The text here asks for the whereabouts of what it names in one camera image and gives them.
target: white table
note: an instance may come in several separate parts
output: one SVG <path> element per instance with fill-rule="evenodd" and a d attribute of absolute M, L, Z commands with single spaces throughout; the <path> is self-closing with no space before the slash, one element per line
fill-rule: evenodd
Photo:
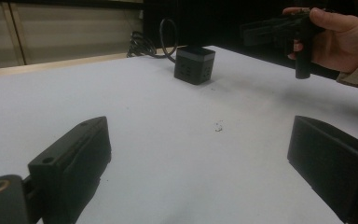
<path fill-rule="evenodd" d="M 295 115 L 358 138 L 358 90 L 210 49 L 200 86 L 149 57 L 0 76 L 0 175 L 107 116 L 113 159 L 77 223 L 341 223 L 286 154 Z"/>

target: black device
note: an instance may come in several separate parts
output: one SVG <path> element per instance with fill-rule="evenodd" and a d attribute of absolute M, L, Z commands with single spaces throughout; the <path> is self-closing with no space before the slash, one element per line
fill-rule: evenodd
<path fill-rule="evenodd" d="M 215 52 L 201 47 L 181 47 L 176 51 L 174 77 L 193 85 L 211 79 Z"/>
<path fill-rule="evenodd" d="M 0 176 L 0 224 L 76 223 L 111 160 L 106 117 L 81 122 L 29 164 Z"/>
<path fill-rule="evenodd" d="M 358 224 L 358 139 L 296 116 L 287 158 L 341 221 Z"/>
<path fill-rule="evenodd" d="M 310 77 L 312 38 L 324 29 L 310 21 L 310 11 L 301 9 L 297 13 L 281 15 L 267 21 L 256 21 L 241 26 L 241 37 L 245 46 L 274 43 L 284 48 L 284 54 L 293 52 L 294 40 L 304 48 L 296 53 L 296 78 Z"/>

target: hand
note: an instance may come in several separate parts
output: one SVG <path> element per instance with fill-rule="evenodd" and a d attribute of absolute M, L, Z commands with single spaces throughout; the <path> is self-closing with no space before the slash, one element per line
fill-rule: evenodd
<path fill-rule="evenodd" d="M 298 12 L 299 7 L 289 7 L 283 14 Z M 323 67 L 352 73 L 358 67 L 358 18 L 330 13 L 313 8 L 310 20 L 325 29 L 313 38 L 312 61 Z M 303 45 L 295 40 L 294 52 L 301 51 Z M 295 59 L 296 54 L 288 55 Z"/>

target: cable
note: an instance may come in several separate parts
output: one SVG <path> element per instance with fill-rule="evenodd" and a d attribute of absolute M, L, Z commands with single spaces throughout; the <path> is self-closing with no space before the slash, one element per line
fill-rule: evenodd
<path fill-rule="evenodd" d="M 173 49 L 170 52 L 168 52 L 164 46 L 163 30 L 166 21 L 171 23 L 173 30 L 175 32 L 175 43 Z M 153 42 L 149 38 L 147 38 L 144 34 L 134 31 L 131 33 L 131 44 L 127 52 L 127 57 L 130 58 L 135 56 L 148 55 L 158 59 L 168 58 L 171 62 L 175 63 L 176 60 L 172 57 L 172 55 L 174 52 L 176 52 L 176 49 L 178 47 L 178 32 L 177 32 L 176 24 L 173 22 L 173 20 L 164 19 L 161 21 L 161 24 L 159 25 L 159 41 L 161 44 L 161 48 L 164 51 L 164 55 L 157 55 L 157 50 L 156 47 L 153 45 Z"/>

